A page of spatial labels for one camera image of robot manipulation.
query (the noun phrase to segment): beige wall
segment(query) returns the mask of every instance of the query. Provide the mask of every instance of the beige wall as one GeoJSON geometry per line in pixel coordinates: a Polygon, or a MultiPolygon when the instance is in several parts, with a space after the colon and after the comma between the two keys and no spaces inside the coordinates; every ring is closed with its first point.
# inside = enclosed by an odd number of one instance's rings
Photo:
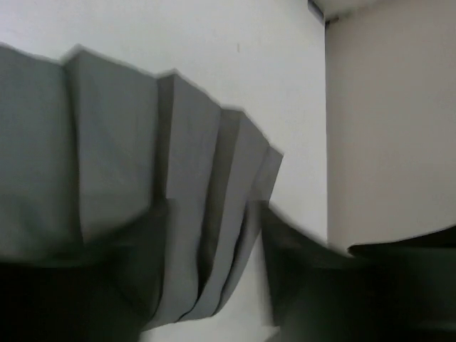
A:
{"type": "Polygon", "coordinates": [[[395,0],[329,26],[328,239],[456,223],[456,1],[395,0]]]}

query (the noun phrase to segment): gray fabric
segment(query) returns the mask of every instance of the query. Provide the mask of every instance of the gray fabric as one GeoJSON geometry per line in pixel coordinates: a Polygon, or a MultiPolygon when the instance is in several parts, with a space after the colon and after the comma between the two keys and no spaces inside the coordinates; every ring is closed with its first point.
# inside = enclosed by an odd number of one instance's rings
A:
{"type": "Polygon", "coordinates": [[[60,66],[0,47],[0,257],[81,243],[78,162],[60,66]]]}
{"type": "Polygon", "coordinates": [[[202,293],[182,321],[211,316],[217,309],[247,200],[268,145],[243,112],[223,110],[199,248],[202,293]]]}
{"type": "Polygon", "coordinates": [[[197,253],[220,121],[219,106],[179,76],[159,80],[159,97],[157,186],[176,211],[152,326],[176,322],[197,300],[197,253]]]}
{"type": "Polygon", "coordinates": [[[60,66],[0,48],[0,146],[0,261],[90,266],[114,239],[110,280],[146,329],[223,307],[258,233],[247,205],[281,161],[181,76],[81,49],[60,66]]]}
{"type": "Polygon", "coordinates": [[[87,51],[66,71],[78,132],[81,227],[91,240],[150,206],[157,82],[87,51]]]}
{"type": "MultiPolygon", "coordinates": [[[[261,169],[256,176],[253,191],[250,194],[251,201],[269,201],[279,173],[282,158],[283,155],[279,151],[275,150],[273,147],[268,148],[263,159],[261,169]]],[[[260,231],[258,224],[258,206],[251,205],[251,201],[248,204],[247,212],[245,214],[247,216],[245,218],[245,225],[242,227],[236,243],[236,248],[234,250],[235,255],[233,265],[223,286],[220,302],[215,313],[222,310],[236,289],[236,286],[241,279],[242,272],[249,261],[250,253],[260,231]]]]}

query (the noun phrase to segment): ceiling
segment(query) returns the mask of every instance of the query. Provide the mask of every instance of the ceiling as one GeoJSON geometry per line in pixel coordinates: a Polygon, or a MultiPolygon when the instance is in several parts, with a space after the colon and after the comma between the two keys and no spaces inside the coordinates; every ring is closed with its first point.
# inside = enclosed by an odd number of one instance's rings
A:
{"type": "Polygon", "coordinates": [[[347,14],[364,6],[369,6],[378,0],[313,0],[323,12],[325,19],[332,19],[341,14],[347,14]]]}

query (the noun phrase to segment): white wall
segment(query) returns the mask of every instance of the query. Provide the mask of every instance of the white wall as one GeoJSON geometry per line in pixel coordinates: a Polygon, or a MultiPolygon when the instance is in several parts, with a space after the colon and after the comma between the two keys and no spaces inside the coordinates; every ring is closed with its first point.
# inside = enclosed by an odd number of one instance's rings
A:
{"type": "MultiPolygon", "coordinates": [[[[244,107],[285,152],[273,201],[326,238],[324,27],[305,0],[0,0],[0,41],[60,58],[81,43],[154,73],[177,68],[244,107]]],[[[153,341],[263,341],[252,262],[215,318],[153,341]]]]}
{"type": "Polygon", "coordinates": [[[456,1],[329,26],[328,234],[341,246],[456,223],[456,1]]]}

